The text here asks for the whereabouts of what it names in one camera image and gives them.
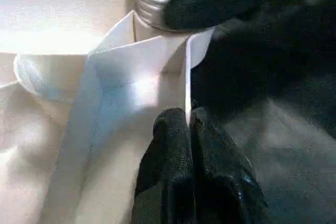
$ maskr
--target white cardboard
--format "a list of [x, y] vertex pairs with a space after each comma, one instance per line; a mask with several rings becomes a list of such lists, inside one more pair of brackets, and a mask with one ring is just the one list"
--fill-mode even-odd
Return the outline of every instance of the white cardboard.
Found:
[[[32, 115], [51, 119], [27, 123], [32, 132], [59, 125], [53, 137], [46, 133], [39, 141], [25, 134], [21, 141], [35, 144], [21, 147], [30, 150], [28, 156], [40, 150], [31, 169], [38, 175], [37, 164], [49, 164], [44, 176], [29, 180], [24, 173], [0, 174], [0, 182], [7, 185], [0, 193], [4, 223], [127, 223], [137, 169], [152, 139], [155, 118], [164, 109], [181, 107], [188, 121], [190, 69], [204, 58], [213, 29], [191, 36], [152, 28], [129, 12], [133, 4], [134, 0], [0, 0], [6, 7], [0, 16], [11, 17], [0, 21], [0, 51], [20, 54], [14, 64], [18, 81], [0, 90], [6, 98], [2, 120], [14, 114], [18, 119], [10, 125], [20, 127], [26, 124], [20, 120]], [[41, 42], [42, 37], [48, 42]], [[12, 81], [13, 72], [8, 72]], [[37, 105], [32, 109], [18, 92]], [[11, 133], [3, 130], [8, 139]], [[19, 164], [21, 156], [13, 153], [22, 145], [8, 142], [2, 153], [13, 158], [11, 164]], [[49, 154], [47, 143], [54, 144]], [[9, 169], [8, 162], [0, 163], [3, 170]], [[11, 195], [24, 189], [11, 191], [8, 185], [28, 181], [32, 184], [25, 197], [12, 204]]]

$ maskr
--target black fabric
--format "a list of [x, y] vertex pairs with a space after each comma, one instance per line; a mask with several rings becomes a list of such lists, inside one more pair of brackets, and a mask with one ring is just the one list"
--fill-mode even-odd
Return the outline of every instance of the black fabric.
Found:
[[162, 112], [154, 123], [153, 136], [139, 168], [132, 223], [144, 223], [144, 219], [145, 223], [196, 223], [190, 135], [184, 111]]
[[251, 164], [205, 108], [190, 132], [181, 109], [161, 113], [140, 163], [132, 223], [271, 223]]

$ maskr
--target white paper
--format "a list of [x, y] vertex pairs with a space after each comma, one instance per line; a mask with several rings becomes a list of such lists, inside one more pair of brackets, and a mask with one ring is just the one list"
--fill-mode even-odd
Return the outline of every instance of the white paper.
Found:
[[173, 107], [188, 120], [213, 32], [152, 28], [133, 6], [0, 0], [1, 223], [127, 222], [154, 120]]

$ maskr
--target white box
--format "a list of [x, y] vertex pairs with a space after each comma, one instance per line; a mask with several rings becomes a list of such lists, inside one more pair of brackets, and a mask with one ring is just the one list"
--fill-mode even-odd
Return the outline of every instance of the white box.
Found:
[[[36, 165], [31, 168], [37, 176], [33, 184], [24, 174], [11, 178], [29, 186], [0, 193], [0, 205], [7, 205], [5, 213], [0, 209], [5, 223], [127, 223], [155, 118], [164, 109], [181, 107], [188, 121], [190, 70], [204, 58], [213, 29], [193, 35], [155, 29], [132, 11], [133, 4], [0, 0], [0, 15], [8, 17], [0, 22], [0, 52], [3, 57], [19, 54], [18, 81], [0, 90], [0, 99], [7, 98], [1, 104], [2, 120], [12, 116], [8, 94], [11, 103], [19, 101], [10, 91], [15, 89], [42, 104], [33, 114], [62, 122], [58, 132], [63, 132], [62, 141], [51, 140], [48, 133], [33, 149], [16, 140], [3, 148], [6, 155], [14, 149], [39, 149], [36, 165], [48, 159], [44, 146], [49, 141], [58, 143], [54, 156], [60, 149], [55, 171], [56, 156], [50, 155], [42, 179]], [[31, 109], [30, 103], [23, 106]], [[19, 119], [25, 117], [25, 110], [13, 111]], [[9, 134], [4, 129], [4, 137]], [[35, 140], [28, 134], [24, 143]], [[7, 185], [4, 177], [8, 174], [0, 174], [0, 181]], [[11, 204], [14, 192], [22, 195], [21, 205]]]

